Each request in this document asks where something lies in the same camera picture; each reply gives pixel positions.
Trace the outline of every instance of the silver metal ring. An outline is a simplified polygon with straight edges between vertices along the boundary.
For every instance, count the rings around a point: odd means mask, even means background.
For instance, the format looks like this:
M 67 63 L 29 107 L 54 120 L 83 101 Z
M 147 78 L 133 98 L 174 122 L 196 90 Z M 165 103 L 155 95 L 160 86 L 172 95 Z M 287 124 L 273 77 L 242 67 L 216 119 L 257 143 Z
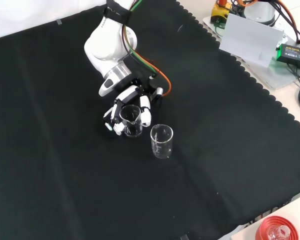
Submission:
M 131 74 L 131 71 L 125 65 L 125 63 L 121 61 L 118 65 L 116 65 L 110 71 L 107 72 L 107 74 L 104 76 L 104 79 L 106 80 L 110 74 L 115 74 L 120 80 L 122 80 L 125 77 L 129 76 Z

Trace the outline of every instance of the orange cable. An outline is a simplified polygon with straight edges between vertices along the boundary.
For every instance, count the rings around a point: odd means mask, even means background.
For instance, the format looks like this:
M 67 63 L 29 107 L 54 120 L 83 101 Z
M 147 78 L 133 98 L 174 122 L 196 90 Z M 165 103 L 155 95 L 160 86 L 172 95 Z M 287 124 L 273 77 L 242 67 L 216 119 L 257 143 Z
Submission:
M 123 31 L 124 31 L 123 34 L 124 34 L 124 36 L 126 37 L 126 31 L 125 31 L 125 29 L 123 29 Z M 165 80 L 167 81 L 167 83 L 169 84 L 169 88 L 168 88 L 168 91 L 165 92 L 162 96 L 163 96 L 163 97 L 167 96 L 167 95 L 171 92 L 171 88 L 172 88 L 172 84 L 171 84 L 169 78 L 168 78 L 162 71 L 160 71 L 159 68 L 157 68 L 155 65 L 153 65 L 153 64 L 151 64 L 150 62 L 148 62 L 147 60 L 145 60 L 144 57 L 140 56 L 139 53 L 137 53 L 136 51 L 134 51 L 134 52 L 135 52 L 135 54 L 137 54 L 137 55 L 138 55 L 140 58 L 142 58 L 147 64 L 149 64 L 151 67 L 153 67 L 157 72 L 159 72 L 159 73 L 164 77 L 164 79 L 165 79 Z

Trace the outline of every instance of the glass beaker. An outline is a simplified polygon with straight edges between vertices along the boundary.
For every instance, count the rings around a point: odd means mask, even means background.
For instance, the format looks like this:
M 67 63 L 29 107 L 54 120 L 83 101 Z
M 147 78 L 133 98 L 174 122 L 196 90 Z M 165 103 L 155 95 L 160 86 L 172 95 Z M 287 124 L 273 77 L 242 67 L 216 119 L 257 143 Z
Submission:
M 174 131 L 164 124 L 154 125 L 151 129 L 151 146 L 153 154 L 159 159 L 167 159 L 172 153 Z
M 141 110 L 138 106 L 124 106 L 119 115 L 125 126 L 124 133 L 127 137 L 135 138 L 142 134 Z

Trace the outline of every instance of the robotic hand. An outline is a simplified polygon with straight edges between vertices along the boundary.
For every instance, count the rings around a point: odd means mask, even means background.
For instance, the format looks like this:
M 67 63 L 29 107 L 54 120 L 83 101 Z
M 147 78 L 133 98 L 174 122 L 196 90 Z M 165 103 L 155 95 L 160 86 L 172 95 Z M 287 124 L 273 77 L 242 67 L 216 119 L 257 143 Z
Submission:
M 100 25 L 92 32 L 84 45 L 84 51 L 92 65 L 102 74 L 104 83 L 100 87 L 99 95 L 107 95 L 112 90 L 121 92 L 114 101 L 114 105 L 103 116 L 103 122 L 110 131 L 121 135 L 125 126 L 120 120 L 120 110 L 124 105 L 140 98 L 141 124 L 148 127 L 151 124 L 150 102 L 154 103 L 162 94 L 163 89 L 158 87 L 152 92 L 145 90 L 141 81 L 133 78 L 132 72 L 123 62 L 127 55 L 124 47 L 128 44 L 122 41 L 123 23 L 129 19 L 130 7 L 134 0 L 107 0 Z M 126 28 L 128 41 L 135 50 L 137 36 L 134 31 Z

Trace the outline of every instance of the black cloth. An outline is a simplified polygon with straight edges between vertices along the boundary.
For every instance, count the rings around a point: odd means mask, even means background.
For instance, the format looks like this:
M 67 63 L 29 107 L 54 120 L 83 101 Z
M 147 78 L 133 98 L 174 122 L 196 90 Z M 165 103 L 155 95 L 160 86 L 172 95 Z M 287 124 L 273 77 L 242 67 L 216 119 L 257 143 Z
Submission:
M 0 39 L 0 240 L 216 240 L 300 192 L 300 124 L 174 0 L 130 19 L 172 82 L 152 121 L 173 128 L 172 157 L 150 128 L 108 132 L 116 93 L 98 95 L 84 52 L 103 10 Z

